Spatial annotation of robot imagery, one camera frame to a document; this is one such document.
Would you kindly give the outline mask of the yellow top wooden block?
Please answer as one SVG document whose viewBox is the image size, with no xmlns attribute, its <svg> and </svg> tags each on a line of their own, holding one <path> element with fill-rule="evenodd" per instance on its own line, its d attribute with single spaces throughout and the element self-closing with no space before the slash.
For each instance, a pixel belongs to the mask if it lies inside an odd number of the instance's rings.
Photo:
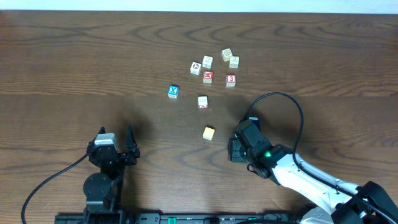
<svg viewBox="0 0 398 224">
<path fill-rule="evenodd" d="M 204 132 L 203 132 L 203 139 L 211 141 L 213 139 L 215 130 L 211 127 L 206 127 Z"/>
</svg>

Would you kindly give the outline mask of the red A wooden block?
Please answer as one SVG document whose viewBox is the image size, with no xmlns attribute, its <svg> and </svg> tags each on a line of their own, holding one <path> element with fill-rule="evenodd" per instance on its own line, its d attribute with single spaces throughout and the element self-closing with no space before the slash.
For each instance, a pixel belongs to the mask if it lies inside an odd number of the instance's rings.
<svg viewBox="0 0 398 224">
<path fill-rule="evenodd" d="M 208 97 L 207 96 L 199 96 L 198 97 L 198 108 L 199 109 L 208 108 Z"/>
</svg>

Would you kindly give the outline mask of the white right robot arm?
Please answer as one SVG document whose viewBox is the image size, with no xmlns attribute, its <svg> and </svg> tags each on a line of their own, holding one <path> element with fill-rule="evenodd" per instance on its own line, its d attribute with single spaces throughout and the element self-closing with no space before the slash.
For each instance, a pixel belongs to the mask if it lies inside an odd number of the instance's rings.
<svg viewBox="0 0 398 224">
<path fill-rule="evenodd" d="M 397 206 L 380 185 L 369 181 L 360 186 L 317 169 L 294 150 L 271 144 L 251 119 L 240 122 L 233 134 L 231 162 L 245 162 L 249 172 L 300 193 L 333 223 L 397 223 Z"/>
</svg>

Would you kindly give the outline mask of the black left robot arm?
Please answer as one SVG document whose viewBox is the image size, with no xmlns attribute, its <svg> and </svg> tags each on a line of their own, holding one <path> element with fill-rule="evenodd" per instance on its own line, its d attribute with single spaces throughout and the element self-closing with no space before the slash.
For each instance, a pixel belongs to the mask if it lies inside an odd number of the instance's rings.
<svg viewBox="0 0 398 224">
<path fill-rule="evenodd" d="M 126 152 L 119 152 L 116 135 L 107 133 L 105 128 L 101 128 L 94 140 L 88 143 L 86 153 L 89 161 L 100 168 L 83 184 L 89 213 L 115 213 L 121 209 L 125 168 L 136 165 L 140 158 L 131 126 L 127 129 L 124 147 Z"/>
</svg>

